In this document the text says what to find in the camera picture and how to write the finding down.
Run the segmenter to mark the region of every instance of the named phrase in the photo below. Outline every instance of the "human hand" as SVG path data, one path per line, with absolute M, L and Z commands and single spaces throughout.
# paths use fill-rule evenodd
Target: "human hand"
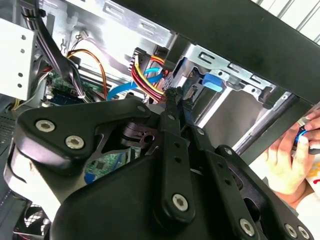
M 299 125 L 296 123 L 259 157 L 266 163 L 269 187 L 292 207 L 297 206 L 309 189 L 305 178 L 315 159 L 314 155 L 308 153 L 309 140 L 306 136 L 299 138 L 292 158 L 298 131 Z

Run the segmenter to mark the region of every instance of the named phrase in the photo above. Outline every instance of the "green circuit board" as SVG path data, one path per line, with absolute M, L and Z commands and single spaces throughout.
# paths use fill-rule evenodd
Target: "green circuit board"
M 52 72 L 52 74 L 49 76 L 49 78 L 52 81 L 52 87 L 54 89 L 60 90 L 64 93 L 74 93 L 76 94 L 76 91 L 74 89 L 73 86 L 71 86 L 69 83 L 67 83 L 66 81 L 64 81 L 59 74 L 57 74 L 56 72 Z M 88 82 L 82 81 L 81 85 L 83 86 L 83 89 L 92 89 L 97 93 L 103 93 L 103 87 L 102 86 L 97 86 L 94 84 L 90 84 Z
M 140 148 L 134 149 L 134 159 L 140 156 Z M 93 174 L 94 180 L 97 180 L 112 171 L 122 167 L 130 161 L 130 150 L 124 153 L 109 154 L 87 164 L 84 169 L 85 173 Z

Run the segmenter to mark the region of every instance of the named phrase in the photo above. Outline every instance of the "black plastic part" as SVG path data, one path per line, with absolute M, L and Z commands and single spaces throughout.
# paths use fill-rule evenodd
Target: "black plastic part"
M 187 141 L 180 136 L 180 120 L 175 99 L 175 91 L 166 92 L 166 108 L 160 115 L 161 144 L 158 149 L 157 167 L 159 187 L 155 188 L 154 214 L 164 228 L 174 228 L 177 231 L 180 227 L 190 224 L 196 212 L 188 146 Z M 174 205 L 175 194 L 186 199 L 186 210 L 179 210 Z
M 250 199 L 257 207 L 258 212 L 255 214 L 259 214 L 259 221 L 267 239 L 291 240 L 285 224 L 291 225 L 298 233 L 297 239 L 304 239 L 298 226 L 306 226 L 293 217 L 288 207 L 281 207 L 282 201 L 230 147 L 220 145 L 215 152 L 226 159 L 228 167 L 242 180 L 243 188 L 240 194 L 243 199 Z
M 194 126 L 190 99 L 182 96 L 181 88 L 167 90 L 160 116 L 124 99 L 34 109 L 18 118 L 15 149 L 55 170 L 48 172 L 52 177 L 79 173 L 86 162 L 123 152 L 137 140 L 149 142 L 140 145 L 139 159 L 68 196 L 50 239 L 289 240 L 285 224 L 307 229 L 232 149 L 211 146 L 206 133 Z M 55 124 L 54 131 L 35 127 L 44 116 Z M 151 141 L 136 136 L 151 129 L 157 129 Z M 82 137 L 84 148 L 66 147 L 70 135 Z M 186 209 L 173 201 L 176 194 L 185 197 Z M 252 225 L 253 236 L 242 229 L 241 219 Z
M 253 1 L 114 2 L 312 104 L 320 101 L 320 47 Z
M 179 34 L 175 36 L 174 43 L 164 61 L 163 68 L 165 70 L 172 72 L 176 68 L 177 63 L 181 59 L 183 53 L 186 51 L 189 43 L 190 41 L 185 37 Z
M 167 48 L 157 45 L 155 47 L 154 55 L 161 59 L 166 59 L 168 52 L 169 50 Z
M 142 122 L 149 116 L 150 110 L 140 101 L 133 99 L 31 109 L 18 118 L 14 143 L 26 157 L 59 174 L 75 175 L 82 171 L 86 161 L 98 148 L 99 143 L 95 138 L 98 126 L 120 126 L 121 123 L 126 124 L 132 120 Z M 38 130 L 36 122 L 39 120 L 51 121 L 55 130 Z M 109 128 L 101 142 L 106 142 L 112 131 L 113 129 Z M 84 140 L 82 149 L 67 147 L 66 138 L 73 135 Z
M 128 71 L 131 73 L 132 67 L 135 64 L 135 56 L 139 56 L 139 67 L 142 73 L 145 72 L 145 70 L 147 69 L 147 66 L 149 64 L 150 61 L 150 55 L 143 49 L 136 47 L 133 51 L 133 55 L 132 55 L 132 59 L 130 61 L 130 65 L 128 68 Z

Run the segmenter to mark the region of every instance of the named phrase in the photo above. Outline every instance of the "metal frame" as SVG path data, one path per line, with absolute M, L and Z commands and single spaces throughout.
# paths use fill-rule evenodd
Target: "metal frame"
M 31 86 L 31 63 L 33 60 L 36 35 L 33 31 L 0 18 L 0 27 L 6 34 L 1 36 L 0 93 L 27 100 Z
M 312 104 L 320 101 L 320 47 L 254 2 L 115 2 Z

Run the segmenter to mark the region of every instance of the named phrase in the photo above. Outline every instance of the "black arm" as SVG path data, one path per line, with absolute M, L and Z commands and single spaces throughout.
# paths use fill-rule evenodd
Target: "black arm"
M 127 99 L 19 117 L 14 149 L 37 169 L 51 169 L 43 174 L 47 180 L 78 178 L 89 161 L 142 148 L 138 159 L 61 201 L 50 239 L 302 240 L 298 227 L 313 239 L 230 147 L 211 146 L 179 91 L 169 89 L 160 104 L 160 115 Z M 40 131 L 39 120 L 54 130 Z M 83 146 L 71 149 L 68 136 L 80 137 Z

